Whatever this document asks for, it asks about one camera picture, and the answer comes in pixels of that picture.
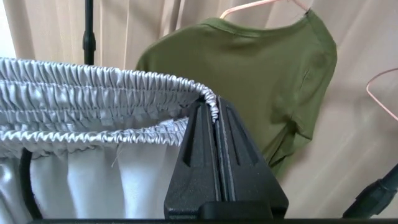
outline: satin fabric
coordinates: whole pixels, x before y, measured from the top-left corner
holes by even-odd
[[[204,85],[158,73],[0,58],[0,223],[25,223],[17,165],[33,152],[44,218],[162,218],[188,118]]]

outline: olive green shirt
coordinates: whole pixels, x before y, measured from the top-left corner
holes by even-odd
[[[336,44],[311,10],[295,24],[252,29],[209,18],[150,46],[137,70],[200,82],[235,105],[274,174],[313,136]]]

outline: wire hanger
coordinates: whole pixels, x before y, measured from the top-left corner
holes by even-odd
[[[254,6],[260,6],[263,4],[267,4],[267,3],[272,3],[272,2],[276,2],[276,1],[280,1],[280,0],[262,0],[262,1],[256,1],[256,2],[252,2],[252,3],[247,3],[247,4],[243,4],[240,6],[236,6],[236,7],[232,7],[231,9],[227,9],[225,10],[222,15],[220,16],[221,19],[224,19],[228,14],[241,10],[241,9],[247,9],[249,7],[254,7]],[[304,11],[308,11],[310,10],[310,8],[308,8],[306,5],[304,5],[303,3],[301,3],[299,0],[292,0],[296,5],[298,5],[300,8],[302,8]]]
[[[384,104],[381,103],[380,100],[377,99],[377,98],[371,93],[371,91],[369,90],[369,87],[370,87],[371,83],[372,83],[376,78],[380,77],[380,76],[383,75],[383,74],[386,74],[386,73],[389,73],[389,72],[393,72],[393,71],[396,71],[396,70],[398,70],[398,68],[393,68],[393,69],[390,69],[390,70],[387,70],[387,71],[384,71],[384,72],[382,72],[382,73],[377,74],[377,75],[376,75],[375,77],[373,77],[373,78],[368,82],[368,84],[366,85],[366,91],[367,91],[367,93],[369,94],[369,96],[371,96],[371,98],[373,98],[374,101],[375,101],[376,103],[378,103],[378,105],[381,106],[381,108],[383,108],[383,110],[385,110],[389,115],[392,116],[392,118],[394,118],[396,121],[398,121],[398,116],[395,115],[393,112],[391,112],[386,106],[384,106]]]

